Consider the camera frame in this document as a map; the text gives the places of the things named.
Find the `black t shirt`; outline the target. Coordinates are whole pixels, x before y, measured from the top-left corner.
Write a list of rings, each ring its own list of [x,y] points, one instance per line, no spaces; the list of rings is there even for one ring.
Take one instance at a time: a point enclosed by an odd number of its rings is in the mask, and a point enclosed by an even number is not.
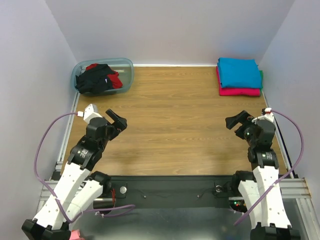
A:
[[[91,72],[86,70],[81,73],[79,76],[75,77],[75,88],[81,93],[91,93],[94,95],[103,93],[107,90],[108,85],[106,81],[102,78],[99,78],[98,75],[94,73],[91,75]]]

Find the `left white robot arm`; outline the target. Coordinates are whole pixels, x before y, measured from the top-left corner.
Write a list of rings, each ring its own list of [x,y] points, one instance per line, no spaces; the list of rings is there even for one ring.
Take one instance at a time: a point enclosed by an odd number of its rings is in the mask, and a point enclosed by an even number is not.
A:
[[[106,114],[109,122],[101,116],[96,106],[88,105],[84,111],[75,113],[86,122],[84,136],[71,149],[63,174],[54,188],[44,180],[40,182],[49,190],[50,196],[41,210],[24,221],[21,229],[30,240],[68,240],[77,219],[97,197],[111,193],[111,178],[102,172],[93,172],[102,158],[107,143],[127,128],[127,120],[111,109]]]

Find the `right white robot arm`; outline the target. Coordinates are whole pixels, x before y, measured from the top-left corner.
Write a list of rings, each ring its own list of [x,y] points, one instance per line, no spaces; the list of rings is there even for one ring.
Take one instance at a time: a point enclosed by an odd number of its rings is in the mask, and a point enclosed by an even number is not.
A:
[[[241,195],[246,212],[236,221],[238,225],[250,218],[252,240],[299,240],[301,234],[293,229],[283,203],[279,176],[279,161],[272,149],[276,133],[275,116],[264,108],[261,116],[253,117],[243,110],[225,119],[226,128],[237,124],[235,135],[248,143],[247,158],[252,171],[237,171],[230,182],[231,192]]]

